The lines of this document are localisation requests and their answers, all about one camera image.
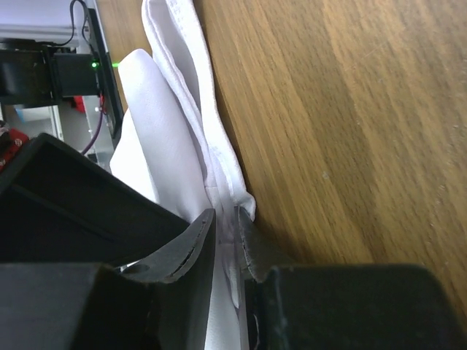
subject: white panel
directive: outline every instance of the white panel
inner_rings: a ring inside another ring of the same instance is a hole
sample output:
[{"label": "white panel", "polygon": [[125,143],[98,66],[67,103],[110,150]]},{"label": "white panel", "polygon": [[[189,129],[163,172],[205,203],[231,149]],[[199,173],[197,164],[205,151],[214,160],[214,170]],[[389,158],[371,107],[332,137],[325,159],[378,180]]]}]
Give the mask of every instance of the white panel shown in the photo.
[{"label": "white panel", "polygon": [[[0,24],[0,37],[12,39],[32,39],[38,42],[67,42],[72,35],[71,27],[11,26]],[[80,44],[81,29],[74,33],[67,47]]]},{"label": "white panel", "polygon": [[52,122],[52,129],[54,136],[63,141],[63,131],[61,128],[60,113],[58,112],[58,106],[49,106],[47,107],[50,113],[50,119]]},{"label": "white panel", "polygon": [[[71,28],[70,0],[14,0],[0,4],[0,24],[14,26],[44,26]],[[81,28],[83,11],[74,5],[76,27]]]},{"label": "white panel", "polygon": [[22,114],[23,122],[32,122],[33,120],[50,119],[49,107],[19,109]]}]

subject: black plastic part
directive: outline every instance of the black plastic part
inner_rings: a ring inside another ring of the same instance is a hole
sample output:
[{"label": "black plastic part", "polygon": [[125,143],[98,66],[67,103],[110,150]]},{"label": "black plastic part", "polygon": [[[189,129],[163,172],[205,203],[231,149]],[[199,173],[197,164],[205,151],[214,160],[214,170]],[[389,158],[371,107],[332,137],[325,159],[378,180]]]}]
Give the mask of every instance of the black plastic part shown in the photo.
[{"label": "black plastic part", "polygon": [[24,108],[57,104],[59,94],[47,47],[34,40],[0,41],[0,104]]},{"label": "black plastic part", "polygon": [[56,77],[62,97],[99,95],[92,55],[56,53],[53,56]]},{"label": "black plastic part", "polygon": [[0,262],[124,265],[188,223],[56,138],[28,142],[0,174]]},{"label": "black plastic part", "polygon": [[159,281],[157,335],[162,349],[204,349],[215,258],[215,210],[205,210],[180,236],[132,265],[130,279]]},{"label": "black plastic part", "polygon": [[277,265],[292,265],[295,262],[278,250],[256,228],[247,211],[235,208],[234,229],[236,232],[236,258],[239,262],[240,299],[244,300],[244,312],[239,312],[239,322],[243,343],[250,349],[258,348],[266,343],[264,322],[259,322],[261,295],[258,285],[266,279],[269,272]]},{"label": "black plastic part", "polygon": [[155,286],[93,264],[0,265],[0,279],[2,350],[141,348]]},{"label": "black plastic part", "polygon": [[0,349],[202,350],[215,211],[119,276],[97,264],[0,265]]},{"label": "black plastic part", "polygon": [[120,129],[123,121],[123,107],[118,94],[117,82],[115,80],[114,71],[110,54],[105,50],[104,37],[99,25],[99,19],[95,9],[89,9],[89,27],[90,27],[90,43],[96,51],[100,68],[97,70],[101,89],[104,92],[106,108],[109,121],[109,129],[114,140],[120,139]]},{"label": "black plastic part", "polygon": [[258,288],[259,349],[467,349],[443,290],[422,268],[275,268]]},{"label": "black plastic part", "polygon": [[8,148],[11,141],[7,124],[3,120],[0,120],[0,157],[2,152]]}]

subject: wooden surface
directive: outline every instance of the wooden surface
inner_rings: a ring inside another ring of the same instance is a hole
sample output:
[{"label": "wooden surface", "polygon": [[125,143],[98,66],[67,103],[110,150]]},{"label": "wooden surface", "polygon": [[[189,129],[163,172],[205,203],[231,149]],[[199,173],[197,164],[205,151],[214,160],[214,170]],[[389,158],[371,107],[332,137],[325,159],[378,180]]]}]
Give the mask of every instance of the wooden surface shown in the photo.
[{"label": "wooden surface", "polygon": [[[312,264],[424,265],[464,325],[466,2],[195,0],[260,229]],[[140,1],[99,4],[116,59],[147,45]]]}]

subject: white fabric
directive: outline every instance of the white fabric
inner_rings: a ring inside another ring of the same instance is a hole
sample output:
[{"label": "white fabric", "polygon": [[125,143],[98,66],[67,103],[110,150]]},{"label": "white fabric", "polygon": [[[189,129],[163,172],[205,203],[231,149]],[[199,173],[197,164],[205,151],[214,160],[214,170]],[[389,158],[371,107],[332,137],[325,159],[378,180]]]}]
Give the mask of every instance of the white fabric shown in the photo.
[{"label": "white fabric", "polygon": [[217,112],[211,63],[191,0],[144,0],[142,20],[153,49],[119,66],[128,111],[112,173],[192,222],[215,208],[215,271],[205,349],[241,348],[231,219],[255,201]]}]

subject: folded white towel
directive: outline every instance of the folded white towel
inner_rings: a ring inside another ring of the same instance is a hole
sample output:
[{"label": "folded white towel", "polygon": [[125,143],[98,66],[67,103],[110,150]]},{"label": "folded white towel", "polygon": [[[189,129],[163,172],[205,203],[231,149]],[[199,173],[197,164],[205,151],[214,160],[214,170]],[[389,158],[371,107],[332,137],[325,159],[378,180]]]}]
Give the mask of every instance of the folded white towel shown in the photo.
[{"label": "folded white towel", "polygon": [[169,211],[193,221],[217,213],[217,241],[206,349],[241,346],[237,308],[234,206],[252,219],[255,201],[217,112],[211,63],[191,0],[144,0],[153,49],[119,67],[128,111],[112,173]]}]

